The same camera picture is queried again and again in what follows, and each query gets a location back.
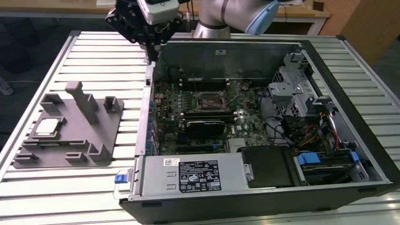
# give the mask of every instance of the power supply label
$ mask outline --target power supply label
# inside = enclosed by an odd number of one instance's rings
[[[217,160],[180,162],[180,192],[220,191]]]

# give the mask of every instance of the red wire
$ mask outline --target red wire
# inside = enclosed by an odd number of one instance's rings
[[[319,125],[311,125],[308,128],[307,128],[307,130],[305,130],[305,138],[307,138],[307,136],[308,136],[308,131],[309,131],[309,129],[311,128],[317,128],[319,127]]]

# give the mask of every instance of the slotted metal table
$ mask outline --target slotted metal table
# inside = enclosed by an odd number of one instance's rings
[[[189,38],[176,34],[176,38]],[[232,38],[308,39],[364,117],[381,145],[400,166],[400,102],[345,40],[333,36],[264,35]],[[145,53],[116,32],[72,32],[0,153],[0,224],[137,224],[113,197],[113,176],[129,169],[140,120]],[[316,77],[324,92],[324,85]],[[12,159],[39,118],[45,93],[64,91],[67,81],[83,81],[95,98],[124,99],[113,161],[105,167],[16,169]],[[201,221],[191,224],[300,225],[399,224],[400,193],[372,197],[325,212]]]

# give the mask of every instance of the motherboard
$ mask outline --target motherboard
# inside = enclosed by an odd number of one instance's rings
[[[228,153],[244,145],[269,145],[259,113],[261,91],[245,79],[156,83],[160,155]]]

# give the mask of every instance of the blue latch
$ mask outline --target blue latch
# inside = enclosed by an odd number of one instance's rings
[[[359,157],[359,155],[357,155],[357,153],[356,153],[355,151],[351,152],[351,157],[352,157],[352,160],[353,160],[355,162],[359,162],[359,161],[360,161],[360,157]]]
[[[315,152],[301,153],[297,156],[297,161],[300,165],[320,163],[320,157]]]
[[[116,174],[113,183],[116,184],[125,184],[128,183],[128,175],[127,174]]]

